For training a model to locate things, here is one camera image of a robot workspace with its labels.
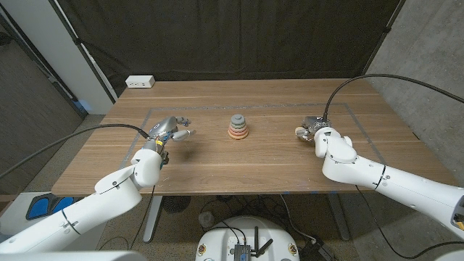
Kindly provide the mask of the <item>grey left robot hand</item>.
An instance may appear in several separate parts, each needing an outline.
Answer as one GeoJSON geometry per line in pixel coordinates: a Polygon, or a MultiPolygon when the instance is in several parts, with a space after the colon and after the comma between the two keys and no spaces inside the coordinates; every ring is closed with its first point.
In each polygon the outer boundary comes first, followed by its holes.
{"type": "Polygon", "coordinates": [[[170,139],[182,141],[196,133],[195,130],[178,130],[178,125],[188,127],[190,123],[191,121],[184,117],[166,117],[149,131],[149,138],[143,149],[150,149],[161,154],[170,139]]]}

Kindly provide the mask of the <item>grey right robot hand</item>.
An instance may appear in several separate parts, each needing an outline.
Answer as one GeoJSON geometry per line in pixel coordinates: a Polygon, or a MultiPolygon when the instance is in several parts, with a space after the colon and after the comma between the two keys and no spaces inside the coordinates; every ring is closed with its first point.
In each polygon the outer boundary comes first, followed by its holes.
{"type": "Polygon", "coordinates": [[[331,127],[330,120],[324,120],[322,117],[306,116],[302,124],[295,128],[295,135],[303,141],[313,141],[316,132],[325,127],[331,127]]]}

